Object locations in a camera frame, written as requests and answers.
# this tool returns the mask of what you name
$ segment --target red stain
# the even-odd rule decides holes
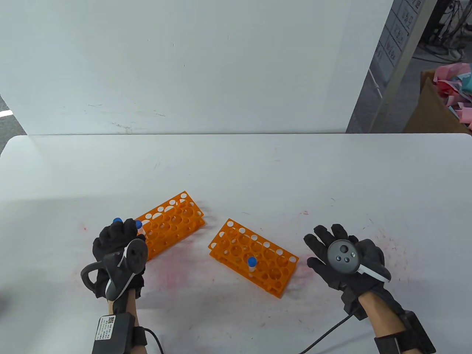
[[[185,242],[178,246],[183,247],[179,247],[178,252],[172,256],[163,258],[157,267],[159,284],[167,290],[181,288],[188,283],[188,272],[191,267],[186,260],[190,259],[192,243]]]

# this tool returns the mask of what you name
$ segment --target test tube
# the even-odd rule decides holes
[[[247,265],[249,266],[249,271],[254,272],[256,270],[257,259],[255,257],[249,257],[247,259]]]

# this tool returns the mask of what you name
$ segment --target wrist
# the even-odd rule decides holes
[[[360,295],[358,299],[359,299],[359,303],[364,308],[364,310],[366,310],[366,308],[371,308],[379,301],[382,301],[382,299],[380,299],[377,295],[375,295],[371,291],[367,291],[364,294]]]

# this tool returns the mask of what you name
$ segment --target white table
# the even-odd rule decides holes
[[[103,299],[82,284],[92,241],[184,189],[208,225],[148,263],[140,322],[166,353],[298,353],[344,317],[304,264],[303,236],[372,238],[388,288],[439,353],[469,351],[472,147],[465,135],[19,136],[0,158],[2,353],[90,353]],[[211,258],[231,217],[300,256],[282,299]],[[149,338],[149,353],[157,347]],[[376,353],[350,319],[313,353]]]

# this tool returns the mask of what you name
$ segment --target blue test tube cap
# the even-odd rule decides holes
[[[255,257],[249,257],[249,258],[247,259],[247,265],[248,265],[249,267],[255,267],[256,264],[257,264],[257,259],[256,259]]]

